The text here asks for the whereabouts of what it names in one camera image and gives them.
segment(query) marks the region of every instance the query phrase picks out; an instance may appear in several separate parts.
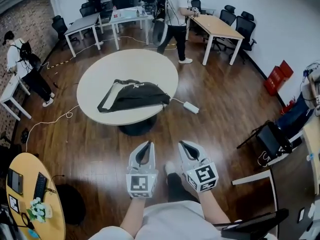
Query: brick wall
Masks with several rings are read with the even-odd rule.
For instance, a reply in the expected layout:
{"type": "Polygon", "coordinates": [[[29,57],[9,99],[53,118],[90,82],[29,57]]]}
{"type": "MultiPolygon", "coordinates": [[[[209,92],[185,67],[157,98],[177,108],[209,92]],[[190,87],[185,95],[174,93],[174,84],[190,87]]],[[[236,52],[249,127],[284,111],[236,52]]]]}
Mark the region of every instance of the brick wall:
{"type": "MultiPolygon", "coordinates": [[[[1,44],[5,33],[12,31],[15,38],[22,38],[25,42],[29,41],[32,52],[43,62],[58,40],[51,26],[53,17],[54,12],[50,0],[24,0],[16,4],[0,14],[1,44]]],[[[0,95],[11,78],[11,75],[6,73],[7,51],[7,46],[0,45],[0,95]]],[[[18,87],[14,97],[21,104],[25,93],[18,87]]],[[[8,106],[18,113],[16,107],[10,102],[8,106]]],[[[15,123],[13,116],[0,105],[0,134],[6,131],[7,137],[11,139],[15,123]]],[[[3,141],[0,141],[0,145],[6,146],[3,141]]]]}

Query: keyboard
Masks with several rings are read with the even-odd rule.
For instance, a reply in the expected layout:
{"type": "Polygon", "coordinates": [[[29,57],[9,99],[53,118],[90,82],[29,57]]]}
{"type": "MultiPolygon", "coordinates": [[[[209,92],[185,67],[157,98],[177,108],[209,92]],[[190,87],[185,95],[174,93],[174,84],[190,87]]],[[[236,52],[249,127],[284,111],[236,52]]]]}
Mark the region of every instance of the keyboard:
{"type": "Polygon", "coordinates": [[[46,185],[47,185],[47,178],[41,172],[39,172],[38,178],[36,179],[33,199],[40,198],[41,202],[43,202],[46,185]]]}

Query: white shoe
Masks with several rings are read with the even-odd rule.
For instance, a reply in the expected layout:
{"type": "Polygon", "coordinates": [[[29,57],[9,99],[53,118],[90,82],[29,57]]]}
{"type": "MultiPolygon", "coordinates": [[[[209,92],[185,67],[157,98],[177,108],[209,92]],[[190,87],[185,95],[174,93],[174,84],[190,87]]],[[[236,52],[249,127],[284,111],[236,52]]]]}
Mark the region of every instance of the white shoe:
{"type": "Polygon", "coordinates": [[[173,162],[168,161],[166,162],[165,166],[164,166],[164,170],[166,175],[168,176],[169,174],[174,174],[176,172],[176,168],[173,162]]]}
{"type": "Polygon", "coordinates": [[[185,58],[184,60],[179,60],[180,64],[190,64],[192,62],[193,62],[192,58],[185,58]]]}
{"type": "Polygon", "coordinates": [[[44,108],[46,108],[46,107],[50,106],[52,103],[54,103],[54,99],[53,99],[53,98],[50,98],[49,101],[45,101],[45,102],[42,104],[42,106],[43,106],[44,108]]]}

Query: round white table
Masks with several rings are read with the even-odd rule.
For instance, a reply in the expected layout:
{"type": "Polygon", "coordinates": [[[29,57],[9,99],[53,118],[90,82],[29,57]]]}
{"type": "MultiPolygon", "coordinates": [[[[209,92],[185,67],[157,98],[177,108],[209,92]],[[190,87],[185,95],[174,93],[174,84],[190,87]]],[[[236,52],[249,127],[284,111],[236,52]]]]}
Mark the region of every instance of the round white table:
{"type": "MultiPolygon", "coordinates": [[[[92,120],[110,126],[119,126],[125,134],[138,136],[148,132],[157,120],[162,105],[100,113],[97,106],[112,87],[114,80],[136,80],[158,85],[171,98],[178,87],[178,72],[165,56],[145,49],[122,50],[107,55],[81,77],[76,98],[81,110],[92,120]]],[[[118,92],[124,87],[115,84],[104,108],[109,109],[118,92]]]]}

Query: man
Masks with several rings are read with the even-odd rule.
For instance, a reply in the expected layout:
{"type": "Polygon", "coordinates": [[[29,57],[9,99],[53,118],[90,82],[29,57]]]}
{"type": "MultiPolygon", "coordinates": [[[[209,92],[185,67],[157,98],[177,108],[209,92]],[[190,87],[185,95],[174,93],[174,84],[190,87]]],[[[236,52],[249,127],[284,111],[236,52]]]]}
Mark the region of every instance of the man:
{"type": "Polygon", "coordinates": [[[14,40],[15,35],[12,31],[8,31],[4,35],[3,46],[9,46],[7,52],[7,70],[17,74],[19,79],[23,79],[25,83],[35,91],[42,99],[44,99],[43,107],[47,107],[54,102],[55,94],[51,91],[50,86],[40,75],[38,70],[30,65],[29,61],[21,60],[20,49],[25,42],[18,38],[14,40]]]}
{"type": "Polygon", "coordinates": [[[199,201],[184,189],[172,162],[165,165],[169,203],[145,209],[146,199],[133,198],[120,227],[103,228],[90,240],[220,240],[212,224],[230,223],[210,190],[199,201]]]}
{"type": "Polygon", "coordinates": [[[319,63],[312,63],[303,72],[304,79],[308,78],[309,84],[302,87],[302,91],[294,106],[277,120],[277,125],[284,131],[288,139],[294,137],[313,115],[314,109],[318,115],[320,100],[320,67],[319,63]]]}
{"type": "Polygon", "coordinates": [[[165,23],[168,25],[168,31],[163,44],[158,47],[157,52],[164,54],[167,45],[172,37],[174,37],[179,55],[179,63],[192,63],[193,60],[186,58],[185,55],[187,35],[186,17],[199,17],[199,15],[198,12],[188,10],[188,0],[166,0],[165,23]]]}

